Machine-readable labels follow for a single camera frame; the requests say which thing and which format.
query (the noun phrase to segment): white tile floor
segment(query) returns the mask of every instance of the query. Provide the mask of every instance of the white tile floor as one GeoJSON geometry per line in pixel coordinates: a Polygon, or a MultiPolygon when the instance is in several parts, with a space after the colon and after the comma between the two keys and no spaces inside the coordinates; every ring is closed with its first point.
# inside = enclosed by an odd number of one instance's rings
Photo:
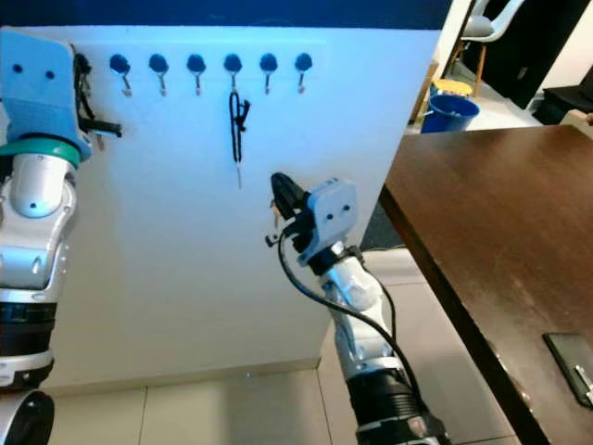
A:
{"type": "MultiPolygon", "coordinates": [[[[457,444],[519,442],[405,249],[368,254],[398,341],[457,444]]],[[[317,370],[57,398],[51,445],[355,445],[331,333],[317,370]]]]}
{"type": "MultiPolygon", "coordinates": [[[[450,78],[467,83],[472,88],[475,87],[475,75],[460,62],[455,64],[450,78]]],[[[517,107],[510,99],[497,93],[487,83],[482,83],[478,97],[470,97],[470,100],[480,108],[480,113],[473,118],[468,131],[536,127],[541,125],[529,111],[517,107]]],[[[420,129],[421,124],[417,122],[414,125],[410,125],[406,133],[417,134],[420,132],[420,129]]]]}

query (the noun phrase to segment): blue bucket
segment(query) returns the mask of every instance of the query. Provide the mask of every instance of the blue bucket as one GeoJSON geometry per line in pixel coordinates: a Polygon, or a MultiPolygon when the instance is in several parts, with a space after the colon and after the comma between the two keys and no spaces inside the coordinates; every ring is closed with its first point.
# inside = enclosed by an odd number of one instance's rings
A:
{"type": "Polygon", "coordinates": [[[458,95],[433,95],[422,133],[462,132],[479,112],[474,102],[458,95]]]}

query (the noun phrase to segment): chair leg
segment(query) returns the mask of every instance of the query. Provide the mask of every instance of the chair leg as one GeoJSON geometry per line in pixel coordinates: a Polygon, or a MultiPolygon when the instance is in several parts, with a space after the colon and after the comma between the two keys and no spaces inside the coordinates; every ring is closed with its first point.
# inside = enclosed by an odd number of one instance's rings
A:
{"type": "Polygon", "coordinates": [[[477,97],[480,93],[480,86],[482,86],[482,72],[484,71],[484,62],[486,61],[486,45],[482,44],[480,49],[480,61],[478,62],[478,69],[475,73],[475,88],[473,89],[473,97],[477,97]]]}
{"type": "Polygon", "coordinates": [[[453,53],[453,58],[451,59],[451,65],[448,67],[447,74],[449,76],[453,72],[453,69],[455,68],[455,61],[457,60],[457,57],[460,56],[460,53],[462,51],[463,51],[463,41],[461,39],[459,39],[459,41],[457,42],[457,45],[455,46],[455,53],[453,53]]]}

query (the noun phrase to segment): yellow stool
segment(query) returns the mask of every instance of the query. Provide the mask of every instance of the yellow stool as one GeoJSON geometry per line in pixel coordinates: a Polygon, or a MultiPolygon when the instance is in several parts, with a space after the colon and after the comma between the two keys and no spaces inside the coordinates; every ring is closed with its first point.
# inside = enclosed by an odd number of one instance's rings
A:
{"type": "Polygon", "coordinates": [[[451,79],[437,79],[433,82],[431,95],[460,95],[467,97],[472,95],[473,89],[467,83],[453,81],[451,79]]]}

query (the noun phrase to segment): dark brown tabletop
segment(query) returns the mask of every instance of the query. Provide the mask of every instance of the dark brown tabletop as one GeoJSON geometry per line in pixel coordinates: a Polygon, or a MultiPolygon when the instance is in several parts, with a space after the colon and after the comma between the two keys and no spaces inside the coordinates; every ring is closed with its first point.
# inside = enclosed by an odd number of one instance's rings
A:
{"type": "Polygon", "coordinates": [[[522,443],[593,444],[593,411],[542,339],[593,346],[593,141],[569,126],[405,136],[381,202],[522,443]]]}

